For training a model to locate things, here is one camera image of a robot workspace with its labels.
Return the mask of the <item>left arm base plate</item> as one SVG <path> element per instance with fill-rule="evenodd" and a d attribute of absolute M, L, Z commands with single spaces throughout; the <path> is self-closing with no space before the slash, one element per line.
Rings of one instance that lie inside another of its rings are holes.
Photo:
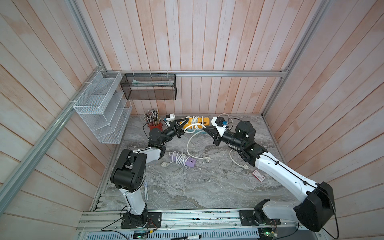
<path fill-rule="evenodd" d="M 133 215 L 125 213 L 122 218 L 121 229 L 157 229 L 162 223 L 161 212 L 143 212 L 142 215 Z"/>

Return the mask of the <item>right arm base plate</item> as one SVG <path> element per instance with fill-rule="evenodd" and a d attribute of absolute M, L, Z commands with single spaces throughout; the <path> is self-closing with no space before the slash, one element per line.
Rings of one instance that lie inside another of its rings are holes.
<path fill-rule="evenodd" d="M 240 210 L 240 221 L 242 226 L 278 226 L 281 225 L 279 219 L 268 219 L 263 211 Z"/>

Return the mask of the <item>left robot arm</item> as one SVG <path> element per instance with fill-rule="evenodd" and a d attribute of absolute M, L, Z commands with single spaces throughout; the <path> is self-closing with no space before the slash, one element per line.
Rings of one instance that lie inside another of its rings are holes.
<path fill-rule="evenodd" d="M 111 173 L 111 183 L 123 194 L 127 212 L 122 216 L 122 229 L 143 228 L 154 225 L 148 217 L 148 207 L 140 188 L 145 182 L 146 164 L 161 159 L 166 152 L 165 144 L 184 134 L 188 119 L 168 121 L 168 127 L 150 130 L 149 145 L 142 150 L 125 149 L 121 152 Z"/>

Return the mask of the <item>orange power strip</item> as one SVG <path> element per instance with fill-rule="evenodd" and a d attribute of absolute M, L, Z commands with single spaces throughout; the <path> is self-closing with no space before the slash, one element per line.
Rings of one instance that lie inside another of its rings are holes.
<path fill-rule="evenodd" d="M 189 118 L 189 122 L 183 127 L 184 129 L 202 129 L 202 125 L 208 126 L 210 124 L 209 117 L 193 116 Z"/>

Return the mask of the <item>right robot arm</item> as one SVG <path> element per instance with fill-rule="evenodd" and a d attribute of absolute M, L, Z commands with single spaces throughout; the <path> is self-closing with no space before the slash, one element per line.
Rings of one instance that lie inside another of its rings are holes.
<path fill-rule="evenodd" d="M 312 232 L 319 232 L 336 215 L 333 188 L 326 182 L 310 180 L 275 158 L 266 148 L 254 141 L 256 130 L 249 121 L 241 121 L 234 132 L 228 130 L 224 118 L 214 117 L 212 125 L 203 128 L 216 146 L 225 143 L 242 160 L 267 173 L 288 189 L 293 202 L 264 199 L 255 206 L 254 225 L 260 226 L 274 219 L 295 221 Z"/>

